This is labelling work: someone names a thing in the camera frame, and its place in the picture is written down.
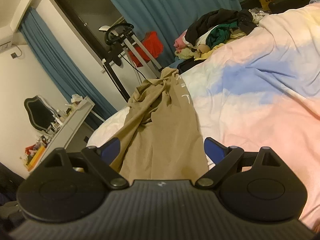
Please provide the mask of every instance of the bed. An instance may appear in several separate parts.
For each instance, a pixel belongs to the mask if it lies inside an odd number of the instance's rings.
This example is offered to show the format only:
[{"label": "bed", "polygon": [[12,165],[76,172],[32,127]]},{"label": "bed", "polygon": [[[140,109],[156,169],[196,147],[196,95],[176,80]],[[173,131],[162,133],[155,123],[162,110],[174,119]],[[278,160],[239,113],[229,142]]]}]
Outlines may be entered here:
[{"label": "bed", "polygon": [[[313,228],[320,219],[320,2],[266,16],[181,77],[203,139],[245,151],[272,147],[306,186],[300,220]],[[88,145],[107,142],[128,112],[105,121]]]}]

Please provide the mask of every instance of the pile of clothes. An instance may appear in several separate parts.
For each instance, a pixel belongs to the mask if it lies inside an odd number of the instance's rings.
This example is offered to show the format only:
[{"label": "pile of clothes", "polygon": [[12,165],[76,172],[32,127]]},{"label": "pile of clothes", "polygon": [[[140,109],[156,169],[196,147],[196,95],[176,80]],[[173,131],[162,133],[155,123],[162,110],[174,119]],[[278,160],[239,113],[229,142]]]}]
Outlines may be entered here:
[{"label": "pile of clothes", "polygon": [[222,8],[199,18],[175,40],[179,73],[203,62],[223,45],[251,33],[261,19],[256,17],[254,22],[252,14],[245,9],[238,12]]}]

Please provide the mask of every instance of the brown garment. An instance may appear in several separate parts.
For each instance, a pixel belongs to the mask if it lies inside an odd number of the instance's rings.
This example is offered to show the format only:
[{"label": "brown garment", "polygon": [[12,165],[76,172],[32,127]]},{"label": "brown garment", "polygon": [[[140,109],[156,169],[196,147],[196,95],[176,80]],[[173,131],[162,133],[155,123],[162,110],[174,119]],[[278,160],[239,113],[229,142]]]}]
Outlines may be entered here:
[{"label": "brown garment", "polygon": [[111,167],[130,183],[135,179],[191,179],[208,171],[196,111],[177,69],[165,68],[160,79],[136,88],[121,142]]}]

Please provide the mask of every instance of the steering wheel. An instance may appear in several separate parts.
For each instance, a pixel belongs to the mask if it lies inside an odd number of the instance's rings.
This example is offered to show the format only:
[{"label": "steering wheel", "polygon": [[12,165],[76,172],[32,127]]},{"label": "steering wheel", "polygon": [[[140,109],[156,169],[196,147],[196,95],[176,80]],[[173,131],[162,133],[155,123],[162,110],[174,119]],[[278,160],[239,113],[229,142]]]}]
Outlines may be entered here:
[{"label": "steering wheel", "polygon": [[[116,32],[116,28],[123,27],[124,31],[121,33]],[[112,26],[110,29],[106,31],[105,42],[107,45],[111,46],[121,39],[122,36],[127,35],[133,30],[134,26],[130,23],[119,23]]]}]

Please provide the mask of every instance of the red item on table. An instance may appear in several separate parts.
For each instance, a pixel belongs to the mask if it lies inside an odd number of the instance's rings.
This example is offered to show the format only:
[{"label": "red item on table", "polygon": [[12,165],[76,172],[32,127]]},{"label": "red item on table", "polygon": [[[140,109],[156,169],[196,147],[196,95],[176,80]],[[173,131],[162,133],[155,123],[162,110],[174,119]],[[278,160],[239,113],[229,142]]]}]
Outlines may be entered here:
[{"label": "red item on table", "polygon": [[[154,58],[157,58],[163,51],[163,45],[159,40],[156,32],[147,33],[141,43],[143,44],[143,46],[146,47],[146,49],[150,52],[150,54]],[[134,48],[137,50],[137,52],[141,55],[141,57],[146,62],[150,61],[150,58],[147,56],[147,54],[145,54],[145,52],[138,45],[135,45]],[[129,51],[129,55],[134,61],[134,63],[137,65],[137,67],[142,67],[142,63],[137,59],[135,55],[133,55],[132,51]]]}]

